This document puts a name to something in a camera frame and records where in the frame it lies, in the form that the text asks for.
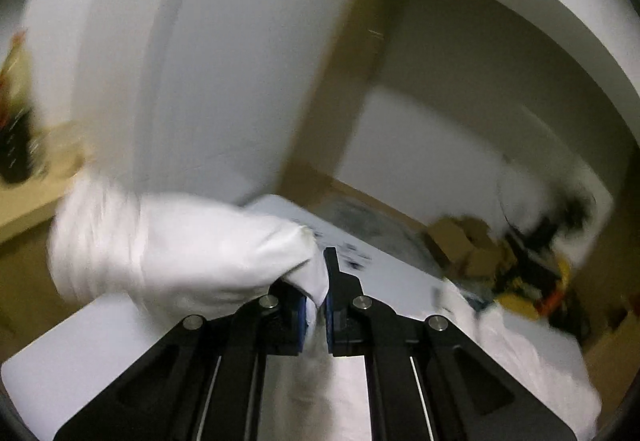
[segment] cardboard box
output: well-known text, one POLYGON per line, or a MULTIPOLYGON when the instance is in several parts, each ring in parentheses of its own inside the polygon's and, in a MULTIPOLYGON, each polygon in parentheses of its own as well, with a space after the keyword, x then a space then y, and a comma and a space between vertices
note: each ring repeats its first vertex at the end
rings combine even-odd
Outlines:
POLYGON ((496 243, 489 232, 477 217, 443 217, 426 228, 423 240, 447 278, 492 279, 515 257, 505 241, 496 243))

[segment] silver screw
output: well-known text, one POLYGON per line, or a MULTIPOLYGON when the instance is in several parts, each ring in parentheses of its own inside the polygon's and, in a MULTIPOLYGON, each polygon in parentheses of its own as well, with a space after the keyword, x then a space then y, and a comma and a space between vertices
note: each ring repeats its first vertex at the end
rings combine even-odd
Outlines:
POLYGON ((435 329, 436 331, 444 331, 447 327, 449 327, 449 321, 440 315, 434 315, 429 318, 428 324, 431 329, 435 329))
POLYGON ((200 329, 204 323, 204 320, 199 315, 189 315, 182 321, 182 327, 190 331, 200 329))
POLYGON ((353 299, 353 306, 357 309, 367 310, 373 305, 373 300, 366 295, 356 296, 353 299))
POLYGON ((264 309, 273 309, 278 305, 278 297, 273 295, 261 296, 260 300, 258 300, 258 304, 260 304, 260 307, 264 309))

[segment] white tabletop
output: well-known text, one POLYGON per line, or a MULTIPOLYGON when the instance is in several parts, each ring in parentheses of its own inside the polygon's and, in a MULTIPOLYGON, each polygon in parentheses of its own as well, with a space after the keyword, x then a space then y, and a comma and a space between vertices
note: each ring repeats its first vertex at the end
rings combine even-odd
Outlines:
MULTIPOLYGON (((247 206, 256 213, 299 221, 316 232, 320 246, 338 249, 340 269, 360 278, 364 293, 401 315, 436 313, 441 281, 348 235, 278 196, 247 206), (362 267, 353 269, 346 259, 362 267)), ((586 377, 575 339, 515 315, 506 325, 529 338, 551 364, 586 377)), ((158 341, 168 329, 154 323, 124 295, 102 296, 7 360, 2 382, 18 413, 41 441, 58 429, 158 341)))

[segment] white cloth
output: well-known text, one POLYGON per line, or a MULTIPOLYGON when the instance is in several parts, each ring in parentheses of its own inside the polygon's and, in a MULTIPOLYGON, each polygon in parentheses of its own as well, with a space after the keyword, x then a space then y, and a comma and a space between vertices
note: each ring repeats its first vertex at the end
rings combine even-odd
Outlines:
POLYGON ((596 435, 601 407, 598 392, 543 360, 529 340, 505 327, 500 306, 476 319, 458 288, 447 280, 440 294, 440 313, 562 419, 578 441, 589 441, 596 435))
POLYGON ((313 233, 271 215, 192 196, 137 198, 91 170, 76 175, 49 238, 59 293, 128 293, 163 320, 234 313, 278 278, 316 306, 328 276, 313 233))

